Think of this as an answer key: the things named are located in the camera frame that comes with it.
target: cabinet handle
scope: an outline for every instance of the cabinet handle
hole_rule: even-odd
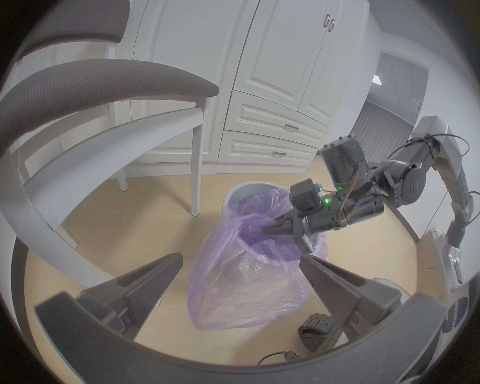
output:
[[[332,19],[332,21],[330,22],[330,26],[328,27],[328,32],[332,32],[332,29],[334,26],[335,26],[335,20]]]
[[[295,129],[296,131],[300,129],[299,127],[295,127],[294,125],[290,125],[290,124],[285,124],[285,128]]]
[[[330,15],[327,15],[327,17],[325,17],[324,27],[326,27],[329,22],[330,22]]]

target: gray upholstered cushion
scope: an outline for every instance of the gray upholstered cushion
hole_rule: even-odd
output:
[[[71,113],[132,97],[216,96],[199,76],[149,61],[96,59],[56,65],[27,77],[0,100],[0,157],[27,132]]]
[[[62,0],[25,39],[19,57],[69,41],[122,40],[130,14],[129,0]]]

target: gray curtain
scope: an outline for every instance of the gray curtain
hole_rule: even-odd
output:
[[[365,101],[352,128],[367,161],[379,163],[408,140],[413,126],[375,104]]]

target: wooden floor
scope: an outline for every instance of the wooden floor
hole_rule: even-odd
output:
[[[184,359],[216,364],[255,365],[264,355],[293,350],[309,356],[298,327],[312,313],[326,312],[315,294],[295,313],[253,328],[198,331],[187,311],[189,268],[196,250],[221,214],[225,194],[248,180],[284,187],[312,178],[333,187],[319,156],[304,174],[203,175],[200,215],[190,215],[190,176],[128,179],[121,192],[108,180],[88,196],[63,223],[79,243],[77,251],[113,276],[124,274],[168,253],[181,252],[184,267],[136,338],[149,348]],[[391,280],[408,293],[417,290],[417,259],[413,240],[392,212],[332,231],[326,236],[329,261],[367,278]],[[74,297],[84,289],[29,253],[25,301],[36,344],[45,362],[67,383],[80,380],[63,362],[43,333],[33,307],[65,290]],[[281,362],[272,357],[267,363]]]

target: ceiling light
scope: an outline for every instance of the ceiling light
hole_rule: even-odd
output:
[[[372,83],[375,83],[375,84],[378,84],[378,85],[382,85],[382,83],[380,82],[380,79],[378,78],[377,75],[375,75],[375,76],[373,77]]]

